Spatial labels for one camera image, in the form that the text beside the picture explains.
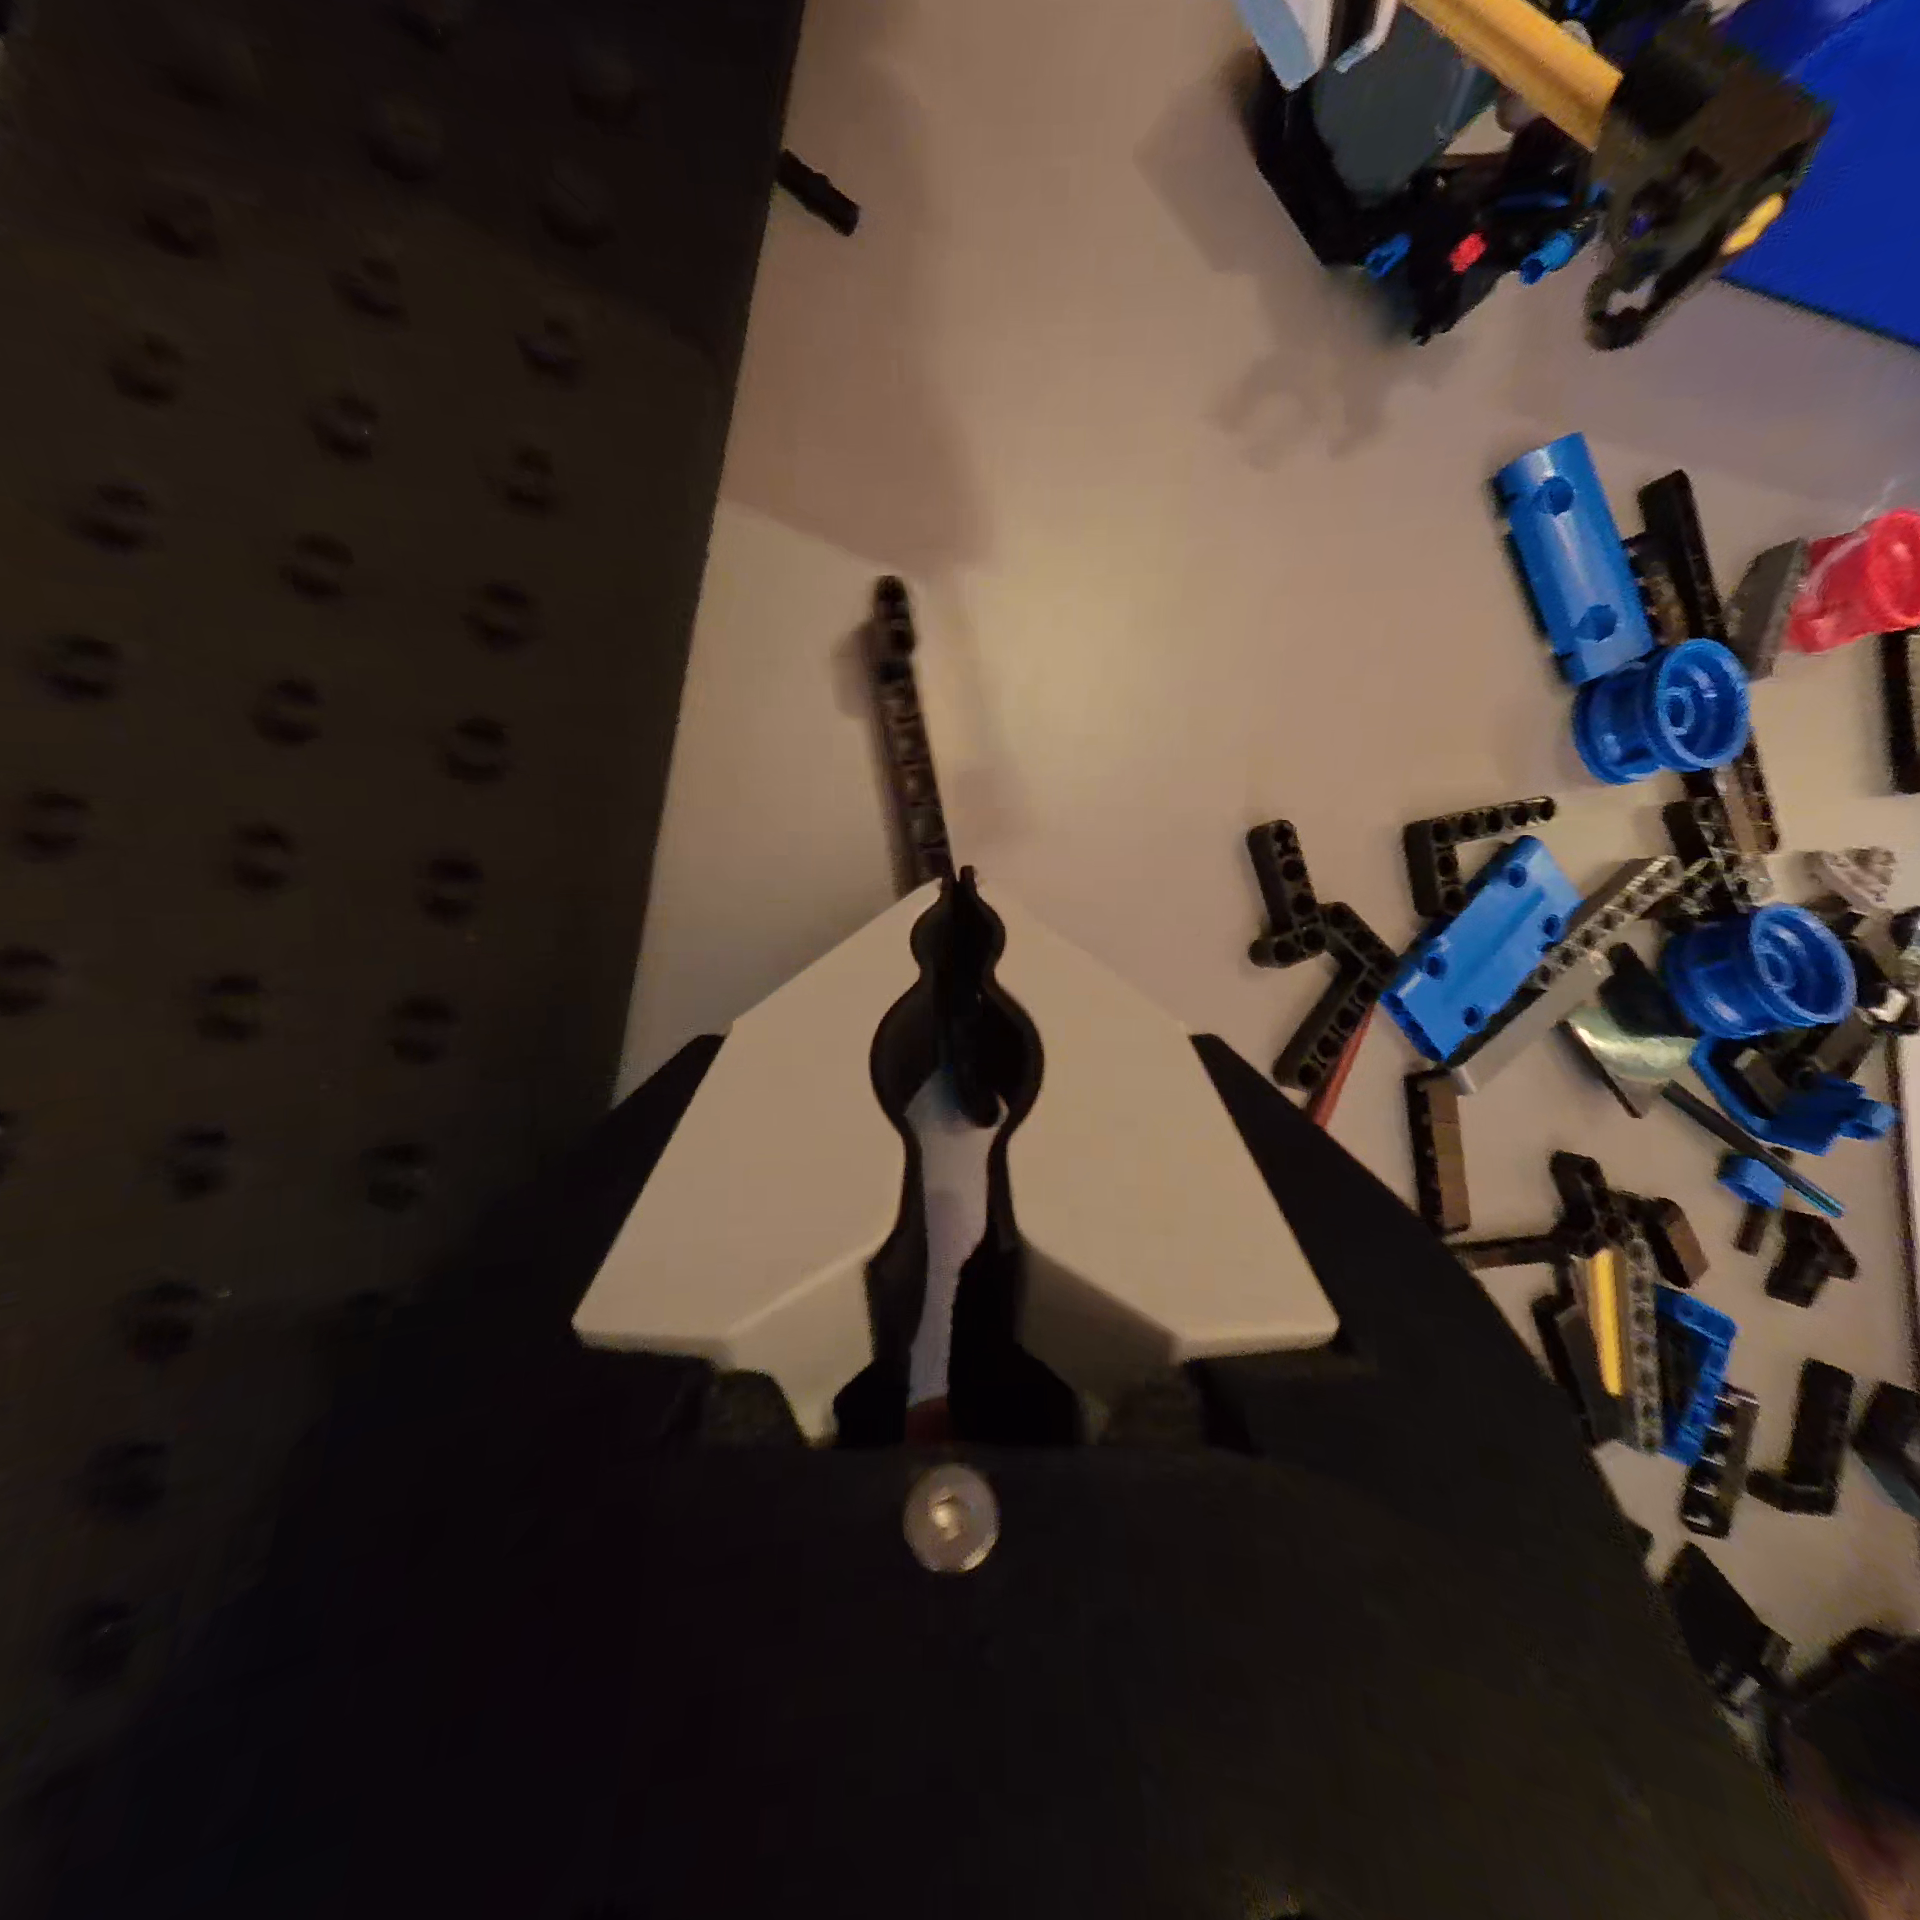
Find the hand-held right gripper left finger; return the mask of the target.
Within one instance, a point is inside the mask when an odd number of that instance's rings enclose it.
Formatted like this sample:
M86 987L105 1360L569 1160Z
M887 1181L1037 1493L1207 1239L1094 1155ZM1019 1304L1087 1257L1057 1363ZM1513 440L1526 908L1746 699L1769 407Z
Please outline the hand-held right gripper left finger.
M888 1446L943 1391L962 1121L917 1000L938 882L732 1020L572 1326L775 1379L804 1436Z

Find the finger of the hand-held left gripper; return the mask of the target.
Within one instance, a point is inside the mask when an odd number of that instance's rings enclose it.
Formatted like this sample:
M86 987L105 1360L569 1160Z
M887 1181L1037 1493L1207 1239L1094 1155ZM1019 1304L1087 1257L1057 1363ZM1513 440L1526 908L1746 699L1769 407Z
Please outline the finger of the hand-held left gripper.
M1238 1L1237 16L1283 87L1347 73L1388 37L1399 1Z

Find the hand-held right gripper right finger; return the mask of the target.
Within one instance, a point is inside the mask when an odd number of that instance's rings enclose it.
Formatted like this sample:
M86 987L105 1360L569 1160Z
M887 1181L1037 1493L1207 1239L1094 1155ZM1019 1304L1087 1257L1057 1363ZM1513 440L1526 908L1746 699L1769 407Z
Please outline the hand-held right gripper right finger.
M1190 1363L1321 1353L1338 1312L1193 1033L957 880L957 1089L988 1129L957 1428L1070 1443Z

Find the long black holed beam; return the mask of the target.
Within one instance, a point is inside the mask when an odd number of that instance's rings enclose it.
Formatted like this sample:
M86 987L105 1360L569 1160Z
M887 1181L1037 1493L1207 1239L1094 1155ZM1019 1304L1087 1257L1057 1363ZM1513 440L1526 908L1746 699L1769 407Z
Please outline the long black holed beam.
M957 878L958 866L917 671L915 608L896 574L877 579L865 647L900 891L945 886ZM938 1064L954 1104L972 1125L990 1128L1000 1102L984 1040L982 938L972 908L964 903L958 926L945 929L935 944L935 1000Z

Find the grey desk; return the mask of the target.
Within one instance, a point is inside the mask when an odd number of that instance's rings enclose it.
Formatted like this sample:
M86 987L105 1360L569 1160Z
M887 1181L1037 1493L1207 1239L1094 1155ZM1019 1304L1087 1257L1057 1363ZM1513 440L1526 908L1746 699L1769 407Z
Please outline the grey desk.
M1590 1759L1599 1640L1522 1578L1552 1525L1651 1616L1627 1677L1694 1783L1709 1694L1572 1413L1476 1277L1260 1068L1233 827L1305 804L1308 849L1385 903L1387 811L1561 773L1472 468L1526 426L1492 352L1371 344L1240 154L1227 3L808 3L803 145L853 244L778 214L755 298L668 808L647 1036L741 1018L862 929L853 564L900 564L962 862L1199 1036L1341 1332L1162 1386L1221 1441L992 1443L1002 1531L933 1571L902 1531L924 1451L673 1441L601 1521L601 1688L696 1778L1013 1787L1434 1754L1500 1787Z

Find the grey motor block assembly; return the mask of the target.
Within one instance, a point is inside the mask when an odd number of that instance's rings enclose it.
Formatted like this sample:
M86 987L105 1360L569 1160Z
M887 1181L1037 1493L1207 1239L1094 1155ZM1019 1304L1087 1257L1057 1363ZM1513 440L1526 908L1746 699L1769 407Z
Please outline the grey motor block assembly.
M1305 87L1255 54L1245 116L1260 177L1313 257L1358 275L1412 344L1595 240L1593 155L1414 12L1401 5L1380 50Z

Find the brown toy axle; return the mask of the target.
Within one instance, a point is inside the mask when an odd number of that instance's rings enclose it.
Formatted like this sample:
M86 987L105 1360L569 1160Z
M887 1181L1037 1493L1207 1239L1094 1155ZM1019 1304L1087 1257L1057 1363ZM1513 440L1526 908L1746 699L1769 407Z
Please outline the brown toy axle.
M1327 1068L1325 1075L1308 1095L1308 1120L1329 1132L1336 1116L1342 1094L1348 1087L1352 1071L1358 1064L1362 1048L1371 1036L1379 1008L1369 1005L1356 1020L1352 1031L1342 1040L1338 1054L1332 1064Z

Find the blue square toy panel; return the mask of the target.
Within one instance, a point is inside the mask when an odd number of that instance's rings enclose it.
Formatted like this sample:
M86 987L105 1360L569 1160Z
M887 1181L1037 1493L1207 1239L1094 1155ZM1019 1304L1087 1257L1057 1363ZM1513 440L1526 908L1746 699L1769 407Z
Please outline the blue square toy panel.
M1536 834L1496 847L1446 923L1406 947L1380 1005L1426 1061L1483 1037L1568 934L1581 894Z

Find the long black toy pin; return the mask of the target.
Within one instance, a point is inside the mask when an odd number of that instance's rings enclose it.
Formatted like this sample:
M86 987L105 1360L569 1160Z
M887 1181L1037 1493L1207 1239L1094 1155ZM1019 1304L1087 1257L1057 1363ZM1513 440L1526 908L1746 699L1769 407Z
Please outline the long black toy pin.
M777 185L799 203L804 214L833 233L853 238L862 219L862 206L827 171L807 162L793 147L780 147Z

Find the blue bin with square tag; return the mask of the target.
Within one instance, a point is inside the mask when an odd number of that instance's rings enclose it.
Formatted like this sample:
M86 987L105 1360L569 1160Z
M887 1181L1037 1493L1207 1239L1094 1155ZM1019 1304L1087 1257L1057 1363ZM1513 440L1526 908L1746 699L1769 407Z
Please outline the blue bin with square tag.
M1917 347L1918 5L1746 1L1722 31L1833 114L1788 208L1726 280Z

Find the blue long tube connector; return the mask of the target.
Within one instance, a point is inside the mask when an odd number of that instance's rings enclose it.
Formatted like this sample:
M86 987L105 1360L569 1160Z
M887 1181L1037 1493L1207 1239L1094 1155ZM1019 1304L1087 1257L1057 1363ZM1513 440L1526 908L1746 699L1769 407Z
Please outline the blue long tube connector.
M1644 660L1652 623L1587 435L1526 449L1491 490L1561 678L1581 690Z

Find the blue toy wheel hub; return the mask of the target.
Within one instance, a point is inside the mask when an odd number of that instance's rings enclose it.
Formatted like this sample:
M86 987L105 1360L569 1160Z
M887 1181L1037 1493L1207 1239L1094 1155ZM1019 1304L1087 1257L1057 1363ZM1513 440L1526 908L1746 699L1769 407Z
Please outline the blue toy wheel hub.
M1609 786L1716 772L1751 742L1751 676L1718 639L1661 645L1583 683L1570 732L1585 770Z
M1851 950L1830 923L1794 903L1675 932L1658 977L1685 1026L1722 1041L1833 1026L1858 1000Z

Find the black dimpled mat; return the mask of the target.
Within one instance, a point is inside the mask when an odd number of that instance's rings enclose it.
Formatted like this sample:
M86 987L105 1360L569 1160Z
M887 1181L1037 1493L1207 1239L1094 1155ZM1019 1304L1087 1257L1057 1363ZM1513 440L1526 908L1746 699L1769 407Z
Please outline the black dimpled mat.
M803 3L5 3L5 1806L612 1089Z

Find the red toy wheel hub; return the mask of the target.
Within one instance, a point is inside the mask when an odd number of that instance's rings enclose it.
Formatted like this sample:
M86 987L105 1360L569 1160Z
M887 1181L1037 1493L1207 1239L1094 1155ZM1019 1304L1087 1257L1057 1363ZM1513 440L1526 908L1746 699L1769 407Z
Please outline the red toy wheel hub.
M1918 626L1918 509L1890 507L1812 539L1792 596L1785 647L1821 658Z

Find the blue open frame beam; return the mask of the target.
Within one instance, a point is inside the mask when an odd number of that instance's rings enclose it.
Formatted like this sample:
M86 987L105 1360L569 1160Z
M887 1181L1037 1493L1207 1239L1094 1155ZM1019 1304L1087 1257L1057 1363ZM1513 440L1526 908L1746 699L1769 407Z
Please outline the blue open frame beam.
M1693 1467L1706 1449L1726 1382L1739 1322L1694 1291L1652 1289L1661 1386L1661 1451Z

